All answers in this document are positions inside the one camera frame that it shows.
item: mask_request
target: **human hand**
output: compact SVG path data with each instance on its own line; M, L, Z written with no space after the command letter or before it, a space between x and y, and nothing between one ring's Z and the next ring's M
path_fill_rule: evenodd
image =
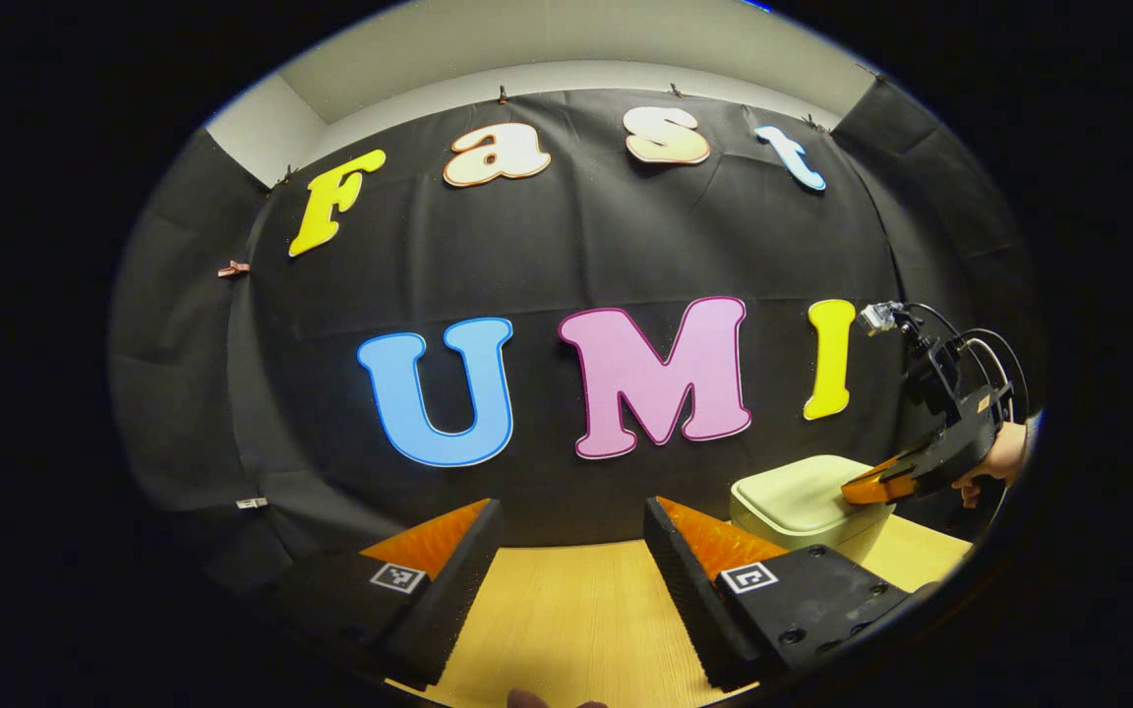
M998 435L995 435L995 444L990 446L990 452L986 453L985 460L965 472L961 479L952 483L953 488L961 489L964 507L974 510L977 498L981 494L979 485L973 484L974 478L989 475L1011 487L1012 481L1017 478L1017 474L1021 471L1024 457L1025 426L1021 423L1005 421L999 428Z
M539 696L531 693L530 690L511 689L510 694L504 699L504 708L548 708L548 703L545 703ZM607 708L607 706L589 700L588 703L581 703L579 708Z

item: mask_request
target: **letter m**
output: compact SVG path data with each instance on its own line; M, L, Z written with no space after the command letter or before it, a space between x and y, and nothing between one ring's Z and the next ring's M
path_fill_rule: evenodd
M666 443L689 391L693 412L681 430L684 437L713 440L749 427L738 360L743 318L746 305L735 297L692 301L666 361L623 309L588 309L563 319L557 336L579 351L588 411L588 432L576 453L615 458L638 446L638 436L623 426L623 403L653 443Z

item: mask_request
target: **wooden table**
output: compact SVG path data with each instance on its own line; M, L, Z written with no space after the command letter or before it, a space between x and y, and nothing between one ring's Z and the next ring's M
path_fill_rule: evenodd
M861 565L912 591L945 578L970 546L891 515ZM500 549L440 684L399 688L458 708L504 708L516 686L550 708L681 708L730 696L707 684L639 539Z

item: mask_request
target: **black cable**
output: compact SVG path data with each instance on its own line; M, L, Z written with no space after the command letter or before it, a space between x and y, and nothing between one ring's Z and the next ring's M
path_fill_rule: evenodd
M956 327L954 327L949 322L947 322L947 317L944 317L938 309L930 308L930 306L926 305L923 301L904 301L904 306L906 306L908 308L921 308L929 310L930 314L935 315L935 317L938 317L939 322L942 322L943 325L947 326L948 331L952 332L952 341L957 339L963 339L961 332L959 332ZM977 353L976 351L973 351L972 347L965 347L965 349L968 349L968 355L970 355L970 357L972 357L973 360L977 361L977 368L979 368L979 370L981 372L981 381L986 382L987 385L993 385L990 384L990 375L986 373L986 364L981 362L981 359L977 358Z
M1012 357L1012 362L1016 364L1017 367L1017 377L1021 379L1021 392L1025 394L1025 406L1021 408L1021 420L1024 421L1026 418L1030 418L1030 386L1025 385L1025 369L1021 368L1021 359L1017 358L1016 351L1012 350L1012 346L1008 344L1006 339L1003 339L1003 335L999 334L999 332L991 332L988 329L970 327L966 329L966 331L961 332L961 334L957 335L957 339L963 339L965 335L970 334L988 334L994 336L999 341L999 344L1003 344L1004 349L1008 350L1008 355Z

